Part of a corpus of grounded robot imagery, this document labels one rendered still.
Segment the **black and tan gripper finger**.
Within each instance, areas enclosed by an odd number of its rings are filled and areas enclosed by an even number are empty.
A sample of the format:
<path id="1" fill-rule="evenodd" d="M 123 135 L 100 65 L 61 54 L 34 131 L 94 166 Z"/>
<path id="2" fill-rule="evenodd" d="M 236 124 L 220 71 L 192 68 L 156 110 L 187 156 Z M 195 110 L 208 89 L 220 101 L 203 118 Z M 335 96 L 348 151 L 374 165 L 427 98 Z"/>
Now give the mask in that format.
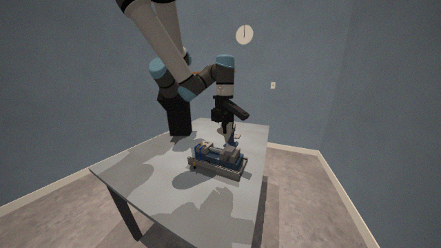
<path id="1" fill-rule="evenodd" d="M 229 139 L 230 139 L 230 136 L 231 136 L 231 133 L 232 133 L 232 129 L 233 129 L 233 125 L 234 125 L 234 120 L 229 122 L 228 125 L 229 125 L 229 131 L 228 132 L 229 132 Z"/>
<path id="2" fill-rule="evenodd" d="M 226 116 L 225 116 L 222 123 L 220 124 L 220 128 L 217 129 L 217 132 L 224 136 L 226 143 L 229 140 L 229 132 L 228 131 L 229 131 L 229 125 L 227 124 Z"/>

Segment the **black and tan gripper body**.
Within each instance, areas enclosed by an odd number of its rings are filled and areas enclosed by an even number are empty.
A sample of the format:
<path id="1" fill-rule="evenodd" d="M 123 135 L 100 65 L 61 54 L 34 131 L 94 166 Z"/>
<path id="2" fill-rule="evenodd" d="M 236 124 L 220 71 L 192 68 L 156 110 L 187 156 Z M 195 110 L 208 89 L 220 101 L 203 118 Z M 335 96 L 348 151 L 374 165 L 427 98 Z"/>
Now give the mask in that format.
<path id="1" fill-rule="evenodd" d="M 215 121 L 217 123 L 222 122 L 226 116 L 227 124 L 234 119 L 234 114 L 230 112 L 227 108 L 223 106 L 224 101 L 232 99 L 232 96 L 213 96 L 215 99 L 215 108 L 211 110 L 211 121 Z"/>

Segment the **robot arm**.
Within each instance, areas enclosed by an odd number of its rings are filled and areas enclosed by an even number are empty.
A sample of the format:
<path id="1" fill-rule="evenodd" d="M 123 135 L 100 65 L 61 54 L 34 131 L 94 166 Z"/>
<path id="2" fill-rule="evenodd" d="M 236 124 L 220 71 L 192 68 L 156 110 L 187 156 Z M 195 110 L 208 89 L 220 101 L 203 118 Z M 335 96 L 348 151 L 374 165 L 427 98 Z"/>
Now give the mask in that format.
<path id="1" fill-rule="evenodd" d="M 162 96 L 173 98 L 180 94 L 185 101 L 190 102 L 215 81 L 217 95 L 234 94 L 235 66 L 231 55 L 218 55 L 215 64 L 205 66 L 194 77 L 188 67 L 192 58 L 183 47 L 176 0 L 115 1 L 123 14 L 133 20 L 159 57 L 151 61 L 148 70 Z M 151 3 L 154 3 L 158 16 Z"/>

